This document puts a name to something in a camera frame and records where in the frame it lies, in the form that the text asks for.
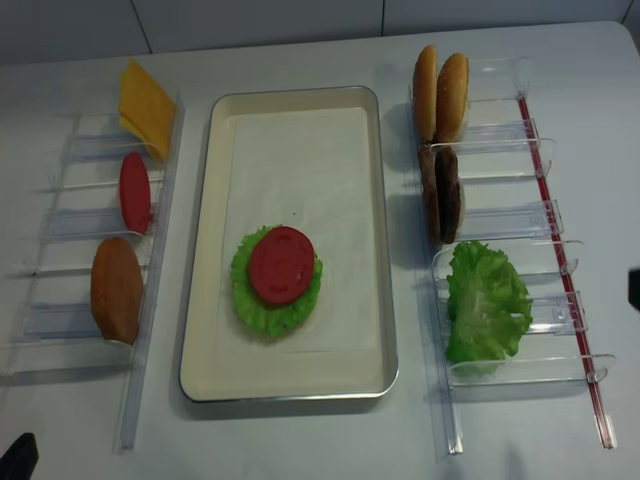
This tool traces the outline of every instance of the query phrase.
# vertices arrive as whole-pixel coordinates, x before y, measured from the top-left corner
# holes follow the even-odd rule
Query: white wall
[[[622,21],[631,0],[386,0],[384,34]]]
[[[0,64],[147,52],[129,0],[0,0]]]
[[[640,46],[640,0],[634,0],[623,25],[629,29],[636,46]]]
[[[380,36],[382,0],[133,0],[151,50]]]

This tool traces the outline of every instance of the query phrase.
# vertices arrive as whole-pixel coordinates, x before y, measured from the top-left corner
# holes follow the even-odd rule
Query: top bun
[[[422,141],[431,142],[436,131],[438,85],[437,50],[424,47],[413,71],[413,117]]]
[[[455,142],[467,108],[469,60],[454,53],[444,63],[438,76],[436,134],[438,142]]]

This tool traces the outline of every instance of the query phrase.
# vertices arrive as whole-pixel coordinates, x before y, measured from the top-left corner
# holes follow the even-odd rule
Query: red strip
[[[531,116],[529,115],[529,108],[527,107],[527,101],[523,95],[518,96],[518,106],[520,107],[520,114],[522,115],[523,120],[531,120]],[[536,133],[533,131],[533,128],[530,126],[527,127],[527,137],[531,139],[535,139]],[[538,148],[531,148],[531,156],[533,157],[533,165],[536,169],[536,172],[542,172],[542,161],[540,159],[540,152]],[[551,195],[549,194],[549,187],[547,186],[547,180],[544,175],[538,176],[538,187],[540,187],[540,195],[542,196],[543,201],[551,200]],[[556,218],[553,210],[549,210],[547,213],[549,223],[551,225],[556,224]],[[560,242],[561,238],[559,234],[551,235],[551,238],[554,242]],[[556,258],[558,259],[558,265],[562,268],[567,264],[567,257],[564,252],[564,247],[561,243],[555,245],[556,250]],[[569,272],[562,272],[562,283],[564,284],[565,291],[573,292],[575,291],[573,288],[573,281],[571,280],[571,274]],[[578,340],[578,348],[580,349],[580,354],[591,355],[591,350],[589,349],[589,342],[587,341],[587,334],[584,332],[584,320],[582,318],[582,312],[579,308],[571,309],[574,325],[576,329],[576,339]],[[595,372],[595,368],[593,365],[593,360],[591,358],[584,358],[582,360],[582,364],[584,366],[585,375],[590,376],[593,372]],[[613,435],[609,428],[609,422],[607,422],[607,415],[604,410],[604,403],[602,402],[602,396],[600,395],[600,386],[597,383],[588,382],[589,393],[591,395],[591,403],[593,403],[593,412],[596,417],[596,424],[598,427],[598,433],[600,434],[600,441],[602,442],[602,446],[607,449],[615,448],[613,442]]]

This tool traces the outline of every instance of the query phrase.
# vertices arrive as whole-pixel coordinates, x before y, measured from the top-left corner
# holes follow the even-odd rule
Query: brown patty
[[[422,203],[424,204],[424,214],[427,217],[427,235],[431,245],[438,245],[440,243],[440,209],[438,208],[436,170],[431,147],[421,147],[418,157],[422,173]]]
[[[440,208],[440,239],[453,243],[460,223],[460,181],[458,179],[458,157],[451,147],[436,154],[436,185]]]

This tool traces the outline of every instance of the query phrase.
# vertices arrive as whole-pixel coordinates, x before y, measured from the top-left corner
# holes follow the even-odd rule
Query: white tray
[[[372,398],[398,370],[378,105],[363,87],[229,95],[211,116],[180,383],[193,401]],[[230,264],[263,225],[304,232],[318,304],[264,343],[235,318]]]

